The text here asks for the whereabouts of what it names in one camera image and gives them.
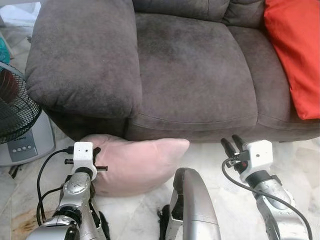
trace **gray sofa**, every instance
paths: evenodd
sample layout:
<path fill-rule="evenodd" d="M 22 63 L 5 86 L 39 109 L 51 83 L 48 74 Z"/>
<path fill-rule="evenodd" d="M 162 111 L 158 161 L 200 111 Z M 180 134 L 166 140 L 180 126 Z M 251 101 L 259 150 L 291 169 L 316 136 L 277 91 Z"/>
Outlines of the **gray sofa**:
<path fill-rule="evenodd" d="M 301 120 L 263 24 L 263 0 L 49 0 L 27 89 L 71 138 L 296 141 Z"/>

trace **black screw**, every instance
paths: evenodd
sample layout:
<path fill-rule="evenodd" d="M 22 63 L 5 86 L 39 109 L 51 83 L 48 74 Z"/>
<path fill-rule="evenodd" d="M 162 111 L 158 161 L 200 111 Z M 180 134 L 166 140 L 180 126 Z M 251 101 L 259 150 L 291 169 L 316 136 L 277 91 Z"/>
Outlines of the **black screw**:
<path fill-rule="evenodd" d="M 108 171 L 108 166 L 96 166 L 95 168 L 98 171 Z"/>
<path fill-rule="evenodd" d="M 74 164 L 74 160 L 73 159 L 65 159 L 64 164 Z"/>

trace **orange cushion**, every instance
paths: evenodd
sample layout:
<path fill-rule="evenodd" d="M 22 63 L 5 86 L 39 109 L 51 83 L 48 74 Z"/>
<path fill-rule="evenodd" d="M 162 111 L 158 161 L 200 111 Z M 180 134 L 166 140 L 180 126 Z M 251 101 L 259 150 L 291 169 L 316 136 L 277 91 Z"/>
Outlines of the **orange cushion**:
<path fill-rule="evenodd" d="M 298 116 L 320 119 L 319 0 L 266 0 L 264 21 Z"/>

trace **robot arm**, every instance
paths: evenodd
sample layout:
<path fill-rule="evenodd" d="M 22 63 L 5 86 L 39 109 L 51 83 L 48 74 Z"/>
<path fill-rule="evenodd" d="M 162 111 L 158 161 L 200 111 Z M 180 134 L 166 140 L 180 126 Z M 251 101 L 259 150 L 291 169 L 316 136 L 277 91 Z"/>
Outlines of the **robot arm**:
<path fill-rule="evenodd" d="M 174 240 L 183 226 L 184 240 L 220 240 L 216 213 L 208 189 L 191 168 L 179 168 L 174 175 L 170 205 L 160 216 L 160 240 Z"/>
<path fill-rule="evenodd" d="M 52 218 L 35 229 L 27 240 L 109 240 L 107 222 L 97 210 L 92 180 L 97 175 L 94 165 L 95 151 L 92 142 L 76 142 L 72 175 L 65 181 L 63 195 Z"/>
<path fill-rule="evenodd" d="M 245 144 L 241 138 L 232 136 L 240 152 L 222 139 L 221 143 L 229 157 L 227 167 L 234 167 L 243 183 L 252 189 L 278 197 L 295 207 L 292 195 L 282 187 L 276 175 L 268 171 L 273 163 L 272 143 L 267 140 Z M 269 197 L 253 193 L 256 205 L 265 222 L 270 240 L 308 240 L 305 224 L 289 207 Z"/>

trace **black cable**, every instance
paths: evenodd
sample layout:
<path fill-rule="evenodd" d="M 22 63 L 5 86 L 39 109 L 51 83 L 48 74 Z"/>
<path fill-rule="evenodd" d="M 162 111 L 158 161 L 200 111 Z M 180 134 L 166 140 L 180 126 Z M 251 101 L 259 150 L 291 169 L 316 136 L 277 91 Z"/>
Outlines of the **black cable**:
<path fill-rule="evenodd" d="M 9 170 L 9 174 L 10 176 L 15 179 L 15 177 L 17 176 L 17 173 L 18 173 L 18 170 L 20 169 L 21 167 L 21 164 L 20 165 L 15 165 L 15 166 L 12 166 Z"/>
<path fill-rule="evenodd" d="M 244 184 L 241 184 L 240 182 L 238 182 L 238 181 L 234 180 L 232 177 L 230 177 L 230 176 L 228 175 L 228 173 L 226 172 L 226 164 L 227 164 L 227 162 L 230 161 L 230 160 L 233 160 L 233 158 L 228 158 L 228 159 L 224 160 L 223 163 L 222 163 L 222 166 L 221 166 L 223 175 L 224 175 L 230 182 L 232 182 L 232 183 L 234 183 L 235 185 L 237 185 L 237 186 L 239 186 L 239 187 L 241 187 L 241 188 L 243 188 L 243 189 L 246 189 L 246 190 L 248 190 L 248 191 L 250 191 L 250 192 L 253 192 L 253 193 L 255 193 L 255 194 L 262 195 L 262 196 L 265 196 L 265 197 L 267 197 L 267 198 L 276 200 L 276 201 L 278 201 L 279 203 L 287 206 L 289 209 L 291 209 L 292 211 L 294 211 L 294 212 L 303 220 L 303 222 L 304 222 L 304 224 L 305 224 L 305 227 L 306 227 L 306 229 L 307 229 L 307 232 L 308 232 L 309 240 L 313 240 L 312 231 L 311 231 L 311 227 L 310 227 L 310 225 L 309 225 L 309 222 L 308 222 L 308 220 L 305 218 L 305 216 L 304 216 L 301 212 L 298 211 L 298 209 L 296 209 L 296 208 L 293 207 L 291 204 L 287 203 L 286 201 L 282 200 L 282 199 L 279 198 L 279 197 L 273 196 L 273 195 L 271 195 L 271 194 L 269 194 L 269 193 L 266 193 L 266 192 L 263 192 L 263 191 L 257 191 L 257 190 L 255 190 L 255 189 L 249 187 L 249 186 L 246 186 L 246 185 L 244 185 Z"/>
<path fill-rule="evenodd" d="M 42 175 L 42 172 L 44 171 L 44 168 L 45 166 L 47 165 L 47 163 L 49 162 L 49 160 L 56 154 L 58 153 L 68 153 L 68 154 L 73 154 L 74 152 L 74 147 L 73 146 L 70 146 L 68 148 L 65 148 L 65 149 L 62 149 L 62 150 L 58 150 L 58 151 L 55 151 L 54 153 L 52 153 L 43 163 L 41 169 L 40 169 L 40 172 L 38 174 L 38 178 L 36 180 L 36 190 L 37 190 L 37 193 L 38 193 L 38 199 L 39 199 L 39 202 L 41 200 L 41 190 L 40 190 L 40 178 L 41 178 L 41 175 Z M 41 210 L 41 216 L 42 216 L 42 221 L 45 221 L 46 220 L 46 216 L 45 216 L 45 211 L 44 211 L 44 206 L 43 204 L 41 203 L 40 204 L 40 210 Z"/>
<path fill-rule="evenodd" d="M 36 221 L 38 223 L 38 225 L 40 226 L 42 223 L 41 223 L 41 220 L 40 220 L 40 208 L 41 206 L 43 207 L 43 201 L 45 199 L 45 197 L 48 195 L 48 194 L 51 194 L 51 193 L 54 193 L 56 191 L 59 191 L 63 188 L 64 186 L 62 185 L 61 187 L 57 187 L 55 189 L 52 189 L 50 191 L 47 191 L 42 197 L 41 199 L 39 200 L 38 202 L 38 205 L 36 206 Z"/>

